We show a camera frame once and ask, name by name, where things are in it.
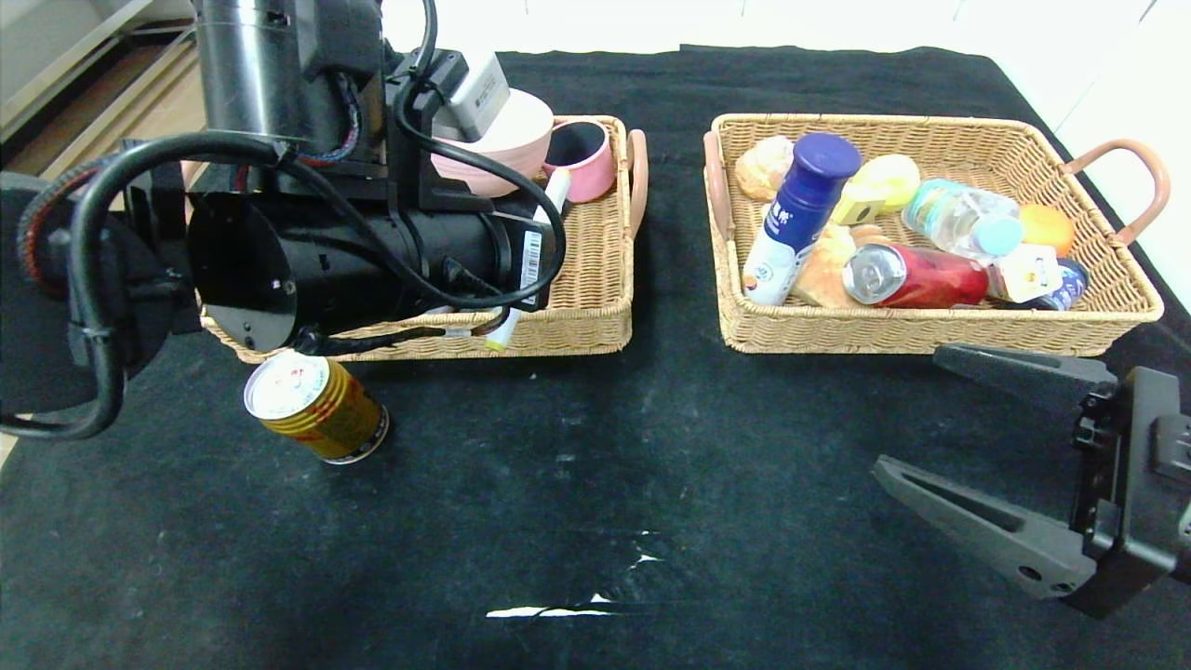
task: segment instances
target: table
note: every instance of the table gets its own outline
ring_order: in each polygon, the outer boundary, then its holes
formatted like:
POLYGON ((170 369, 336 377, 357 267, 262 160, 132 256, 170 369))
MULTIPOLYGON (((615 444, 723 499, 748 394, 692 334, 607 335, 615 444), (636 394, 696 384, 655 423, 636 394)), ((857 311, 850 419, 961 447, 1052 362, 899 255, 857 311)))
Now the table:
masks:
MULTIPOLYGON (((331 468, 243 412, 250 369, 210 334, 170 340, 112 430, 21 442, 0 474, 0 668, 1187 665, 1183 586, 1104 622, 1033 602, 869 475, 887 453, 1062 518, 1070 418, 925 357, 748 357, 719 337, 711 119, 1041 126, 991 61, 684 48, 503 63, 557 113, 648 132, 629 347, 354 365, 395 439, 331 468), (585 606, 605 615, 490 615, 585 606)), ((1189 381, 1191 319, 1160 288, 1166 315, 1103 358, 1189 381)))

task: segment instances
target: plastic water bottle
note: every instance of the plastic water bottle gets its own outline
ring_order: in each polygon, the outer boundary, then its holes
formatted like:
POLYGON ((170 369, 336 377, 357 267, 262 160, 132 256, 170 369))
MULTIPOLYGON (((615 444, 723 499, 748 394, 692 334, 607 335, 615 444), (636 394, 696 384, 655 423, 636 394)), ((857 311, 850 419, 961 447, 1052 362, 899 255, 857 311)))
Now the plastic water bottle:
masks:
POLYGON ((1012 198, 947 179, 923 181, 902 221, 940 249, 989 264, 1025 237, 1012 198))

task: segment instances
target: barcode label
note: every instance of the barcode label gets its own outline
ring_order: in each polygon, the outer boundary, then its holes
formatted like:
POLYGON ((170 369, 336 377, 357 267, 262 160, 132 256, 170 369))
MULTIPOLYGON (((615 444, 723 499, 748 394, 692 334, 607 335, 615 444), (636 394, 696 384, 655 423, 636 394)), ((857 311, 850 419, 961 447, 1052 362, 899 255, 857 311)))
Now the barcode label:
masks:
MULTIPOLYGON (((522 288, 537 281, 537 273, 542 261, 542 233, 534 230, 525 231, 525 245, 522 249, 522 288)), ((536 305, 537 295, 530 295, 522 300, 525 303, 536 305)))

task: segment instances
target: pink cup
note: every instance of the pink cup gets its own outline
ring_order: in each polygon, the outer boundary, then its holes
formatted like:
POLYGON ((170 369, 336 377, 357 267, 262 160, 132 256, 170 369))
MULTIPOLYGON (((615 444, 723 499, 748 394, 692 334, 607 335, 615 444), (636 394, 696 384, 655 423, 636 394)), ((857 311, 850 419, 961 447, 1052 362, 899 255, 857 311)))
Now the pink cup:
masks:
POLYGON ((572 202, 588 202, 607 192, 616 181, 612 143, 604 124, 590 119, 572 119, 554 126, 550 148, 542 165, 545 174, 557 168, 570 170, 572 202))

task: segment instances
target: pink basket handle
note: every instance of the pink basket handle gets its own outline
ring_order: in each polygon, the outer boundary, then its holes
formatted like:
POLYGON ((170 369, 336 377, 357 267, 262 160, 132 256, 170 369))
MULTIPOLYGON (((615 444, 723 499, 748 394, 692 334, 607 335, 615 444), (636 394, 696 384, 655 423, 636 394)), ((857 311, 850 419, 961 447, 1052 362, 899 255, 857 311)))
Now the pink basket handle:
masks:
POLYGON ((632 170, 632 189, 629 192, 629 239, 636 239, 641 221, 646 218, 646 201, 649 199, 649 146, 646 133, 629 131, 629 163, 632 170))
POLYGON ((1166 206, 1166 201, 1171 199, 1171 175, 1166 170, 1166 163, 1158 157, 1158 154, 1153 149, 1137 142, 1136 139, 1110 139, 1099 146, 1096 146, 1091 151, 1079 156, 1078 158, 1071 161, 1064 165, 1064 171, 1067 174, 1075 174, 1077 171, 1083 171, 1087 168, 1096 158, 1099 158, 1104 154, 1114 149, 1127 149, 1133 151, 1141 162, 1146 164, 1146 169, 1149 170, 1151 176, 1154 177, 1154 199, 1146 207, 1146 211, 1141 212, 1133 223, 1121 228, 1120 232, 1115 232, 1110 238, 1120 240, 1122 244, 1131 244, 1134 239, 1146 226, 1153 221, 1162 208, 1166 206))
POLYGON ((724 159, 719 151, 719 136, 707 131, 703 136, 705 165, 703 174, 707 177, 707 196, 711 199, 711 215, 716 228, 724 239, 732 236, 732 207, 728 201, 728 177, 724 175, 724 159))

